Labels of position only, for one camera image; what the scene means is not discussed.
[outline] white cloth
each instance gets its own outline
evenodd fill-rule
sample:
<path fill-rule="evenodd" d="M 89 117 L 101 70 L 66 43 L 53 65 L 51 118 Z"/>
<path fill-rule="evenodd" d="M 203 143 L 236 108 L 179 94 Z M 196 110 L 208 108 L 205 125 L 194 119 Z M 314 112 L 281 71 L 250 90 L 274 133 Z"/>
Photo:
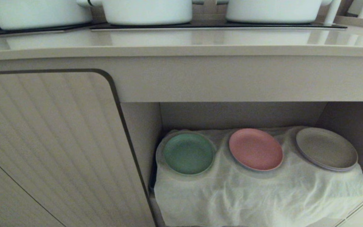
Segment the white cloth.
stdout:
<path fill-rule="evenodd" d="M 360 166 L 347 172 L 321 169 L 296 147 L 296 134 L 305 127 L 262 129 L 282 146 L 281 166 L 254 172 L 241 166 L 229 151 L 235 130 L 172 131 L 157 149 L 155 197 L 167 226 L 304 227 L 321 218 L 345 218 L 363 195 Z M 206 172 L 184 176 L 172 171 L 162 154 L 173 136 L 198 133 L 216 147 Z"/>

